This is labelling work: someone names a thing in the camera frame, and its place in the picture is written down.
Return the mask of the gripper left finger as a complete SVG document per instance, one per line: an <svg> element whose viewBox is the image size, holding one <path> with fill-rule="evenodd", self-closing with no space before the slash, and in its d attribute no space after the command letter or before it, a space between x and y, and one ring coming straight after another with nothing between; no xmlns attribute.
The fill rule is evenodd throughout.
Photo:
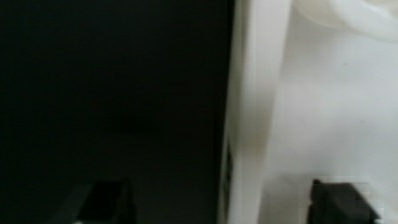
<svg viewBox="0 0 398 224"><path fill-rule="evenodd" d="M89 191L73 224L135 224L128 181L100 181Z"/></svg>

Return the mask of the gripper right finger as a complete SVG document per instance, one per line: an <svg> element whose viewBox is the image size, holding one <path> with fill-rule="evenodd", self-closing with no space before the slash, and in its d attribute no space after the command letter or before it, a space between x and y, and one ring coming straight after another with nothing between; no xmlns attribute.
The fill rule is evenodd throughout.
<svg viewBox="0 0 398 224"><path fill-rule="evenodd" d="M307 224L377 224L380 216L350 183L313 180Z"/></svg>

